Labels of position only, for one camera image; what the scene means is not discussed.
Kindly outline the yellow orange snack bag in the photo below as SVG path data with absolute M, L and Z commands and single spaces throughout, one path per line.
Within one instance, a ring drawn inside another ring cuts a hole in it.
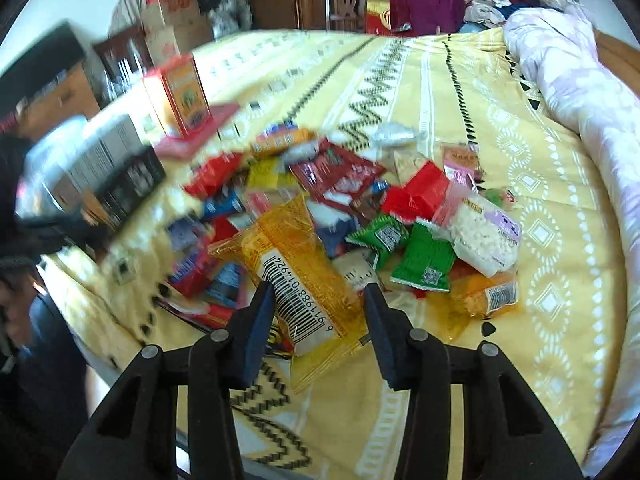
M 209 255 L 242 264 L 274 288 L 276 318 L 294 346 L 291 386 L 301 392 L 362 346 L 363 300 L 326 255 L 304 196 L 262 214 Z

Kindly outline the bear rice cracker bag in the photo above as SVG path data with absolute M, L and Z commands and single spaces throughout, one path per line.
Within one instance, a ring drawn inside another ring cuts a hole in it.
M 522 227 L 477 192 L 450 182 L 432 222 L 457 257 L 486 278 L 515 268 Z

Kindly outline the large red snack bag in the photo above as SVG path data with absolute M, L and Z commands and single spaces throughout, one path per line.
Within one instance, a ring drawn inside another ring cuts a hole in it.
M 191 181 L 183 185 L 183 191 L 198 200 L 216 195 L 238 171 L 242 161 L 242 153 L 224 153 L 207 159 L 194 172 Z

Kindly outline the green snack pack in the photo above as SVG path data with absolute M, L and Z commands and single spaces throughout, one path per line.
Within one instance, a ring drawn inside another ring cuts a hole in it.
M 425 221 L 417 221 L 390 280 L 427 292 L 448 292 L 449 273 L 456 260 L 454 248 L 439 232 L 439 227 Z

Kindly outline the black electronics box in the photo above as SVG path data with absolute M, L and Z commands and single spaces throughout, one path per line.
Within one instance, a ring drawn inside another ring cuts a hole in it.
M 119 231 L 143 202 L 165 180 L 166 172 L 156 151 L 143 144 L 117 166 L 94 192 L 82 200 L 82 216 L 93 224 Z

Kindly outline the white printed box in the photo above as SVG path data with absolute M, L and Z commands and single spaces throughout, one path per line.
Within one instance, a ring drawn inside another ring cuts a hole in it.
M 29 150 L 23 210 L 35 216 L 71 211 L 96 190 L 142 142 L 127 114 L 106 122 L 74 116 Z

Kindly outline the orange red tea box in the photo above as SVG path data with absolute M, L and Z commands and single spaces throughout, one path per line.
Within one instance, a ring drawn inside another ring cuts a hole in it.
M 146 96 L 166 136 L 185 139 L 210 117 L 192 54 L 172 58 L 142 79 Z

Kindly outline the wooden drawer dresser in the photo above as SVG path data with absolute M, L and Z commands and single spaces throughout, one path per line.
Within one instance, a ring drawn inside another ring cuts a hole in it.
M 17 131 L 37 142 L 68 118 L 84 116 L 91 119 L 100 109 L 84 66 L 78 63 L 51 91 L 27 105 Z

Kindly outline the stacked cardboard boxes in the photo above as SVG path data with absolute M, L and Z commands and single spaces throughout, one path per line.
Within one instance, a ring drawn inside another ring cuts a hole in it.
M 145 44 L 155 66 L 214 40 L 212 23 L 198 0 L 156 0 L 141 12 Z

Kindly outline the white pink quilt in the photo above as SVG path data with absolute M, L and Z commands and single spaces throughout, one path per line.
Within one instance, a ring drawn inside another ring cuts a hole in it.
M 552 118 L 579 134 L 615 211 L 626 266 L 620 364 L 587 453 L 591 479 L 639 475 L 639 99 L 599 58 L 598 33 L 578 6 L 526 8 L 506 20 L 504 41 Z

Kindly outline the black television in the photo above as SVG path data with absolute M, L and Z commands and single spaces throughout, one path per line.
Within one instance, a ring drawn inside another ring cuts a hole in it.
M 70 24 L 62 22 L 51 29 L 1 74 L 1 117 L 11 114 L 18 102 L 33 98 L 84 59 L 85 50 Z

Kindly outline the wooden headboard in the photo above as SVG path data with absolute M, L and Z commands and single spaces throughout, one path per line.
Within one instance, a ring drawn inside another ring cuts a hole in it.
M 640 51 L 597 29 L 594 38 L 600 62 L 640 96 Z

